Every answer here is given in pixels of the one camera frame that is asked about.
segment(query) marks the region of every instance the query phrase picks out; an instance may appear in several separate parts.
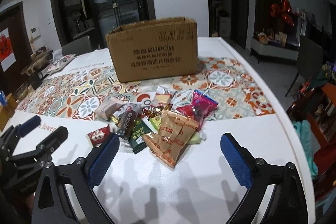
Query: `gray chair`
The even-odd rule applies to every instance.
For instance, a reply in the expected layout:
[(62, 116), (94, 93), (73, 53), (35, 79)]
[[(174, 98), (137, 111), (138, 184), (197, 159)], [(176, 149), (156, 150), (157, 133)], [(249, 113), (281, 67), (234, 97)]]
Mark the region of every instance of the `gray chair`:
[(62, 47), (63, 56), (68, 54), (76, 54), (76, 56), (78, 56), (93, 51), (94, 48), (92, 47), (91, 39), (88, 35), (72, 41)]
[(300, 37), (299, 55), (296, 60), (298, 70), (293, 82), (291, 83), (285, 97), (293, 88), (299, 75), (307, 81), (310, 77), (316, 76), (321, 70), (323, 63), (323, 49), (314, 41), (307, 37)]

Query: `blue gripper pad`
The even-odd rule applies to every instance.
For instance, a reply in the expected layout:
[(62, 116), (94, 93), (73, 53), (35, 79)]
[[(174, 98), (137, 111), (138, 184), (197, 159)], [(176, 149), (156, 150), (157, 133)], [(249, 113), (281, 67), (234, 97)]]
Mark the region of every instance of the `blue gripper pad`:
[(93, 189), (94, 186), (101, 184), (112, 160), (119, 150), (119, 136), (114, 135), (105, 149), (100, 153), (89, 171), (89, 187)]
[(245, 186), (248, 190), (250, 190), (252, 186), (251, 169), (249, 168), (239, 151), (236, 149), (234, 144), (228, 138), (228, 136), (223, 135), (220, 139), (220, 149), (222, 150), (222, 153), (229, 163), (239, 184), (241, 186)]
[(18, 126), (18, 134), (17, 136), (20, 136), (23, 138), (26, 136), (29, 132), (37, 128), (41, 124), (41, 118), (39, 116), (34, 116), (31, 119), (29, 119), (24, 124), (21, 124)]

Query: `door handle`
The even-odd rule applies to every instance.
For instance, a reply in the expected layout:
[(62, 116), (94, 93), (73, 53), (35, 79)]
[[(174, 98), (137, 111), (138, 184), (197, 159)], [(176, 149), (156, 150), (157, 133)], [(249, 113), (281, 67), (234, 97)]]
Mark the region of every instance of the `door handle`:
[(138, 0), (138, 1), (139, 1), (140, 12), (142, 12), (142, 0)]

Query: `patterned tablecloth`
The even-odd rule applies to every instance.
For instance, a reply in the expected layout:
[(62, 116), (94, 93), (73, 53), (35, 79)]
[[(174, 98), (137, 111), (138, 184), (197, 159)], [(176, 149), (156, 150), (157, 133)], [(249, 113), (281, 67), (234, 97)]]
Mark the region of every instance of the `patterned tablecloth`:
[(18, 110), (71, 119), (96, 120), (98, 106), (117, 97), (148, 106), (158, 85), (176, 90), (173, 109), (190, 103), (192, 92), (202, 90), (218, 102), (208, 120), (223, 120), (274, 113), (245, 68), (234, 59), (199, 58), (200, 73), (120, 83), (112, 66), (82, 70), (51, 78), (19, 103)]

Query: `red balloon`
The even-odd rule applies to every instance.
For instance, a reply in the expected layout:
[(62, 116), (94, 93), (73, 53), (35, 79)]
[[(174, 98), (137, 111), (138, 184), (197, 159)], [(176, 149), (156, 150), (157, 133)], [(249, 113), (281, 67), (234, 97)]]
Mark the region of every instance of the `red balloon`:
[(270, 11), (271, 16), (276, 17), (280, 13), (281, 13), (281, 8), (279, 7), (279, 5), (276, 4), (276, 3), (272, 4), (271, 5), (271, 11)]
[(281, 15), (281, 18), (282, 18), (286, 23), (288, 23), (289, 25), (294, 26), (294, 20), (292, 19), (292, 17), (291, 17), (289, 14), (287, 14), (287, 13), (283, 13), (283, 14)]
[(289, 4), (289, 0), (282, 0), (281, 1), (281, 10), (283, 12), (290, 12), (292, 10), (291, 5)]

